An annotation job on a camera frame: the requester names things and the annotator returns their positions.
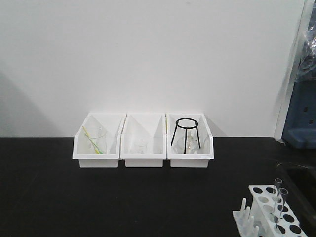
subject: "white test tube rack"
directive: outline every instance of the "white test tube rack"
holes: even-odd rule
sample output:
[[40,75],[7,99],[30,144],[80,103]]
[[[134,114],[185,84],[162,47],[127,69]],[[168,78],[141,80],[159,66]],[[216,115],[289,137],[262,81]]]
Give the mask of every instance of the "white test tube rack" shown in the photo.
[[307,237],[299,227],[299,221],[287,203],[277,226],[272,212],[276,195],[273,185],[249,185],[253,195],[251,208],[242,200],[240,211],[233,211],[241,237]]

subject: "metal ring stand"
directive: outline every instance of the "metal ring stand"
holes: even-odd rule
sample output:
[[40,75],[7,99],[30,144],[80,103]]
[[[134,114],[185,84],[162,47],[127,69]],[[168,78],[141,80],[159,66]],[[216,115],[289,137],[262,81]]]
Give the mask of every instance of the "metal ring stand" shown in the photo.
[[[180,126],[179,125],[179,121],[182,121],[182,120],[191,120],[195,123],[195,126],[193,127],[183,127],[183,126]],[[173,136],[172,136],[172,141],[171,141],[171,145],[173,143],[173,140],[174,140],[174,136],[176,135],[176,131],[177,131],[177,127],[179,128],[182,128],[182,129],[185,129],[186,130],[186,135],[184,137],[184,154],[186,153],[186,147],[187,147],[187,136],[188,136],[188,130],[189,129],[196,129],[197,130],[197,141],[198,141],[198,147],[201,148],[201,144],[199,142],[199,136],[198,136],[198,122],[192,118],[180,118],[176,121],[176,128],[174,129],[174,133],[173,133]]]

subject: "plastic bin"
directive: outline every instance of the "plastic bin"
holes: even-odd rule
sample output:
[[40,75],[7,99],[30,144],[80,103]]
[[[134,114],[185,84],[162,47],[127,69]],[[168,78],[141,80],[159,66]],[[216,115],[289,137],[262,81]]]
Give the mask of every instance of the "plastic bin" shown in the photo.
[[[116,168],[119,162],[120,137],[126,114],[88,114],[74,139],[73,159],[81,168]],[[102,126],[106,140],[106,154],[96,154],[82,127]]]
[[165,114],[127,114],[121,158],[126,167],[162,167],[166,159]]
[[[178,141],[184,143],[185,130],[177,129],[173,145],[171,140],[176,127],[176,120],[181,118],[191,118],[198,122],[198,135],[200,149],[196,149],[194,154],[184,154],[182,148],[177,147]],[[207,125],[204,114],[167,114],[167,159],[170,160],[171,167],[207,168],[210,159],[214,159],[213,136]],[[190,130],[192,137],[197,140],[195,129]]]

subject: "glass beaker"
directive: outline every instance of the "glass beaker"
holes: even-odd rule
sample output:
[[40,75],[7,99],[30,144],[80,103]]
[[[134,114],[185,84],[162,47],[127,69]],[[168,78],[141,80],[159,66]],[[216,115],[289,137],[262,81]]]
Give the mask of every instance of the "glass beaker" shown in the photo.
[[99,126],[89,126],[82,128],[93,152],[95,154],[106,154],[107,141],[105,128]]

